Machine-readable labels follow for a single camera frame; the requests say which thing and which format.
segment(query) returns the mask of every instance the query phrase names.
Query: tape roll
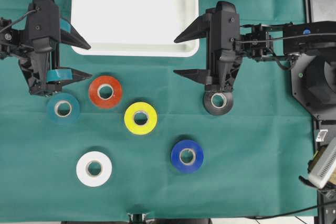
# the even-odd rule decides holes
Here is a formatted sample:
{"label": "tape roll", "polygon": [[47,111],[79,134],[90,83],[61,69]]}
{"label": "tape roll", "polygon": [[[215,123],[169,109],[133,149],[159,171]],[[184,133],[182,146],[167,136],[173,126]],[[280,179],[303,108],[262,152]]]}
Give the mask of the tape roll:
{"label": "tape roll", "polygon": [[[138,113],[143,113],[147,117],[147,121],[143,125],[135,122],[134,117]],[[136,135],[145,135],[150,133],[158,122],[155,109],[145,102],[136,102],[130,105],[124,115],[124,121],[127,129]]]}
{"label": "tape roll", "polygon": [[[59,108],[62,104],[68,105],[68,113],[60,112]],[[58,124],[69,124],[74,122],[79,117],[79,112],[79,103],[71,94],[55,94],[47,104],[47,116]]]}
{"label": "tape roll", "polygon": [[51,69],[47,71],[47,82],[72,80],[71,69]]}
{"label": "tape roll", "polygon": [[[104,87],[112,89],[112,95],[108,98],[102,98],[100,90]],[[102,109],[110,109],[116,106],[122,97],[122,88],[117,79],[112,76],[100,76],[91,83],[89,87],[89,98],[91,102]]]}
{"label": "tape roll", "polygon": [[[182,157],[185,151],[192,154],[192,159],[188,162],[185,162]],[[197,171],[202,166],[203,159],[203,149],[192,140],[179,141],[172,149],[172,165],[181,173],[193,173]]]}
{"label": "tape roll", "polygon": [[[100,165],[100,172],[97,175],[93,175],[89,171],[89,166],[92,163]],[[102,152],[85,153],[77,162],[76,174],[78,179],[86,186],[101,186],[112,174],[111,160]]]}

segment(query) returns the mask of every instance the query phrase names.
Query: green cloth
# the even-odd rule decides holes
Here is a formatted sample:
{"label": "green cloth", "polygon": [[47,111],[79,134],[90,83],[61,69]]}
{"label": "green cloth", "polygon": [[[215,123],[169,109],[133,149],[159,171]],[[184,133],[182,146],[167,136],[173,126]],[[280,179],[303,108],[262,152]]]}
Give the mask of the green cloth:
{"label": "green cloth", "polygon": [[[242,24],[304,22],[303,0],[199,0],[200,14],[217,1],[234,3]],[[30,2],[0,0],[0,15],[14,20]],[[71,0],[56,3],[69,17]],[[88,20],[94,23],[95,17]],[[48,98],[28,94],[17,59],[0,62],[0,221],[127,220],[127,212],[150,218],[274,215],[316,204],[316,191],[298,180],[313,153],[311,119],[291,96],[289,73],[274,62],[244,59],[233,109],[211,116],[202,105],[204,87],[173,73],[205,67],[205,40],[183,59],[82,56],[66,45],[60,59],[94,78],[116,77],[122,101],[102,110],[88,98],[91,80],[71,84],[64,91],[79,100],[81,115],[72,125],[55,125],[46,117]],[[132,135],[124,126],[123,114],[135,101],[158,112],[148,135]],[[182,139],[204,150],[203,166],[193,174],[180,174],[170,162]],[[78,159],[91,150],[113,163],[111,178],[97,188],[76,176]]]}

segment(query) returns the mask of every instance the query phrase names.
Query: robotic arm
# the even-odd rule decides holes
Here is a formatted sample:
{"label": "robotic arm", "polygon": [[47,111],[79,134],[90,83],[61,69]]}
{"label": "robotic arm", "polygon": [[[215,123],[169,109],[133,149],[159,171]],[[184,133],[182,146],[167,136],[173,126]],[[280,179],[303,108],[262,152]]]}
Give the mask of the robotic arm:
{"label": "robotic arm", "polygon": [[[251,28],[251,32],[240,34],[240,28]],[[270,33],[282,31],[283,37],[272,38]],[[316,22],[294,25],[243,25],[239,24],[239,14],[229,2],[218,2],[215,8],[195,19],[174,42],[206,38],[206,69],[174,70],[180,76],[201,83],[205,87],[203,104],[212,115],[223,115],[233,107],[233,85],[244,57],[260,61],[275,61],[282,70],[291,70],[302,55],[322,56],[312,61],[306,71],[306,85],[315,98],[322,102],[336,104],[336,94],[329,83],[325,84],[324,94],[321,87],[314,83],[316,68],[322,71],[324,78],[324,62],[333,65],[336,58],[336,22]],[[277,56],[273,50],[273,41],[284,40],[284,55]],[[290,63],[289,67],[281,61]],[[223,103],[216,105],[214,97],[222,97]]]}
{"label": "robotic arm", "polygon": [[[12,29],[25,17],[24,30]],[[65,85],[92,76],[60,66],[60,43],[90,49],[71,24],[60,17],[54,0],[33,0],[26,14],[14,22],[0,18],[0,59],[18,58],[32,95],[50,96]]]}

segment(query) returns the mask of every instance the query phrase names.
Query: white tray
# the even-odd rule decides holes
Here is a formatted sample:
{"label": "white tray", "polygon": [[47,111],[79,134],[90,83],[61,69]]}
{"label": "white tray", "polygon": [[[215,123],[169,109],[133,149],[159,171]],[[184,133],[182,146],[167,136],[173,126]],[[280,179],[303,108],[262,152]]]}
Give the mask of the white tray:
{"label": "white tray", "polygon": [[174,39],[198,16],[198,0],[72,0],[71,23],[91,45],[82,55],[189,57],[199,41]]}

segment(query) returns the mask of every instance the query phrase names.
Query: tape roll core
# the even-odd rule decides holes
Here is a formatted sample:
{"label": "tape roll core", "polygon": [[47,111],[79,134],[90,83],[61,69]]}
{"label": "tape roll core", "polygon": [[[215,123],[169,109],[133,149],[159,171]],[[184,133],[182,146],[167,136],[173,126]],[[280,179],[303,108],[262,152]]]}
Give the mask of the tape roll core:
{"label": "tape roll core", "polygon": [[[69,106],[69,112],[65,115],[61,115],[58,111],[59,107],[62,105],[62,104],[67,104]],[[72,106],[70,104],[70,102],[66,101],[66,100],[61,100],[61,101],[58,101],[56,104],[55,104],[55,114],[58,115],[60,118],[66,118],[68,115],[71,114],[71,111],[72,111]]]}
{"label": "tape roll core", "polygon": [[[143,113],[147,117],[147,121],[139,125],[135,122],[135,115]],[[156,126],[158,117],[155,109],[145,102],[136,102],[130,105],[125,111],[124,122],[126,128],[136,135],[145,135],[150,133]]]}
{"label": "tape roll core", "polygon": [[[101,95],[100,95],[100,90],[101,90],[102,88],[105,88],[105,87],[109,87],[109,88],[112,90],[111,95],[110,95],[109,97],[107,97],[107,98],[103,98],[103,97],[101,97]],[[103,99],[103,100],[109,100],[110,97],[113,96],[113,87],[112,87],[111,85],[109,85],[109,84],[102,84],[102,85],[100,85],[100,86],[98,87],[97,95],[99,96],[100,99]]]}
{"label": "tape roll core", "polygon": [[[183,152],[191,152],[193,154],[193,158],[190,162],[186,163],[182,160],[182,153]],[[190,149],[190,148],[184,148],[183,150],[180,151],[180,154],[179,154],[179,158],[180,158],[180,161],[184,164],[184,165],[192,165],[195,163],[195,160],[196,160],[196,153],[193,149]]]}

